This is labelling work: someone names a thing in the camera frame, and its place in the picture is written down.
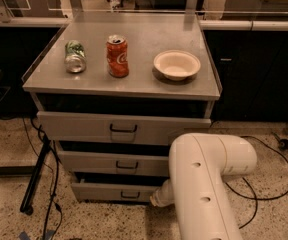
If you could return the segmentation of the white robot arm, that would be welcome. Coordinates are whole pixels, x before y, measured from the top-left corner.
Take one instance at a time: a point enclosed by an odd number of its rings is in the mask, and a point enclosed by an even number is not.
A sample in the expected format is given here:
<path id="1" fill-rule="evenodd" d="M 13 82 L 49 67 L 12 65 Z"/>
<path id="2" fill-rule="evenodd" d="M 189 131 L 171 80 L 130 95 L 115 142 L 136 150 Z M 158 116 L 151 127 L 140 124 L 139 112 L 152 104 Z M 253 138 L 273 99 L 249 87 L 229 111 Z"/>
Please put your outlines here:
<path id="1" fill-rule="evenodd" d="M 243 240 L 223 180 L 247 175 L 256 164 L 255 149 L 241 137 L 181 135 L 170 147 L 170 178 L 150 201 L 175 206 L 182 240 Z"/>

